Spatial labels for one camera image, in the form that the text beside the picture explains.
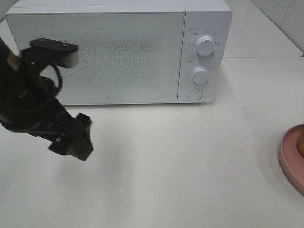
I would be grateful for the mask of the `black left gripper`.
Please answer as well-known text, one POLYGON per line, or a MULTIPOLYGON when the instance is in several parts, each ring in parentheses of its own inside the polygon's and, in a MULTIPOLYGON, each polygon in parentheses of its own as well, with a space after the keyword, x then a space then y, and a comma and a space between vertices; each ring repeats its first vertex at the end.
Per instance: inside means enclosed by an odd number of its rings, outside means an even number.
POLYGON ((59 66, 29 62, 0 42, 0 122, 9 131, 56 138, 49 150, 86 161, 93 151, 92 120, 71 115, 56 96, 63 84, 59 66))

